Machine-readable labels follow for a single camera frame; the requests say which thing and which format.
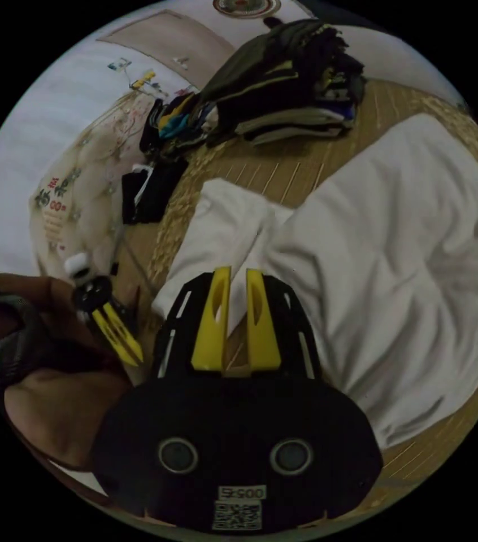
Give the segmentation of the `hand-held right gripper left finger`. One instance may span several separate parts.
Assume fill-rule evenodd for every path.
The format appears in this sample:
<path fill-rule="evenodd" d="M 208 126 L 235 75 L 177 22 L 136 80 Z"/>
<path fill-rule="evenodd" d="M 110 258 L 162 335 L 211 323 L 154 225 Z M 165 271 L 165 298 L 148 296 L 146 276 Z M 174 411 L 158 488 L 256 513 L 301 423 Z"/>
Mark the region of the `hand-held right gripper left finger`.
<path fill-rule="evenodd" d="M 216 268 L 201 314 L 191 364 L 194 370 L 223 370 L 227 347 L 231 267 Z"/>

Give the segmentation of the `person's left hand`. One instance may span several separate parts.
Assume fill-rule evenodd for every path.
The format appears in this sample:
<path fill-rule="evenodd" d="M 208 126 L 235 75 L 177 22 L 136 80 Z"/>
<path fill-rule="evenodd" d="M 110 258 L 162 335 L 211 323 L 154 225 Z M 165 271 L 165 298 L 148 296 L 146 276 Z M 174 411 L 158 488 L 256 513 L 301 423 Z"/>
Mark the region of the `person's left hand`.
<path fill-rule="evenodd" d="M 29 277 L 27 299 L 40 311 L 51 333 L 58 338 L 70 339 L 93 353 L 100 355 L 105 363 L 110 353 L 81 322 L 73 306 L 73 287 L 53 277 Z"/>

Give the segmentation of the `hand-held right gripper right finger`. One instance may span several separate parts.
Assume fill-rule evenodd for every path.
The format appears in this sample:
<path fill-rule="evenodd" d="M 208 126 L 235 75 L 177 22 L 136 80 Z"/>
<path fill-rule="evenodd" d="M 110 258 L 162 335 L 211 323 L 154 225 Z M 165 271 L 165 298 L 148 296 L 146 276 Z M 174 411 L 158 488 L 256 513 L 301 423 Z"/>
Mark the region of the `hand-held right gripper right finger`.
<path fill-rule="evenodd" d="M 260 270 L 246 270 L 247 357 L 250 369 L 279 369 L 281 356 Z"/>

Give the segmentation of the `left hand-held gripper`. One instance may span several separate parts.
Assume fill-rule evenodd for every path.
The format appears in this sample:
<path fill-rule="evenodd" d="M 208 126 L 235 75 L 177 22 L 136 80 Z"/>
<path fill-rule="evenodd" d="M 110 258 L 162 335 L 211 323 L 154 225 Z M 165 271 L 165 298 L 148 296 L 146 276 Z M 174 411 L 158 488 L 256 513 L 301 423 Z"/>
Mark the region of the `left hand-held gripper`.
<path fill-rule="evenodd" d="M 94 321 L 120 361 L 138 367 L 144 361 L 142 348 L 126 323 L 130 309 L 115 296 L 107 276 L 95 276 L 74 288 L 73 304 L 82 323 Z"/>

